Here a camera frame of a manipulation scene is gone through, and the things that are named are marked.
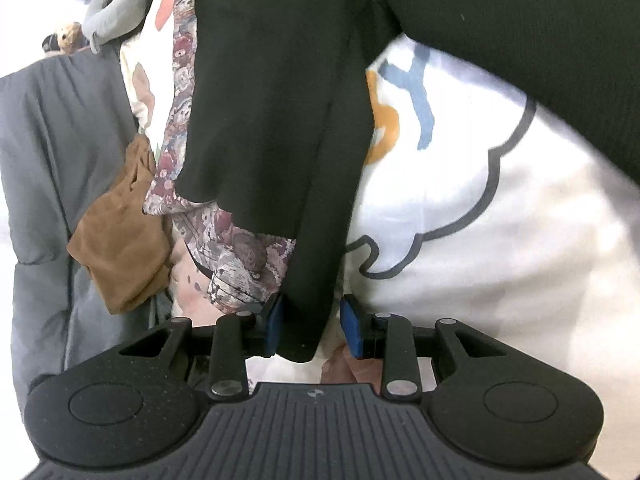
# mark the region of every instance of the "teddy bear print fabric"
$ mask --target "teddy bear print fabric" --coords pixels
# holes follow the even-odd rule
[[[204,275],[191,257],[183,237],[174,227],[173,249],[169,259],[169,293],[174,299],[173,317],[188,317],[194,326],[213,325],[223,313],[209,301],[210,276]]]
[[[239,228],[215,203],[173,218],[193,259],[212,270],[207,295],[216,308],[234,312],[279,290],[295,240]]]
[[[191,115],[194,61],[198,47],[195,0],[175,0],[173,9],[173,101],[166,120],[156,176],[146,195],[144,205],[145,212],[154,215],[185,212],[200,206],[180,197],[174,187],[174,181],[184,163]]]

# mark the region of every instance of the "gray fabric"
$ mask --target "gray fabric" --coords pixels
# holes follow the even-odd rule
[[[18,259],[12,360],[20,409],[33,381],[146,330],[156,303],[168,302],[153,298],[110,316],[86,270],[66,252],[136,131],[115,44],[100,56],[83,50],[51,57],[0,79],[0,173]]]
[[[150,0],[91,0],[87,7],[82,33],[91,49],[120,38],[134,30],[145,19]]]

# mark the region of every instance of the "black sweater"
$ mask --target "black sweater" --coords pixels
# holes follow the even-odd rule
[[[297,239],[284,357],[311,358],[324,327],[372,133],[364,72],[400,32],[522,89],[640,182],[640,0],[196,0],[196,16],[177,191]]]

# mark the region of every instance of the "white background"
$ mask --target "white background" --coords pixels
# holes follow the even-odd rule
[[[0,0],[0,77],[43,57],[42,40],[56,24],[82,22],[74,0]],[[15,255],[0,189],[0,478],[18,480],[38,463],[24,431],[11,374],[10,333]]]

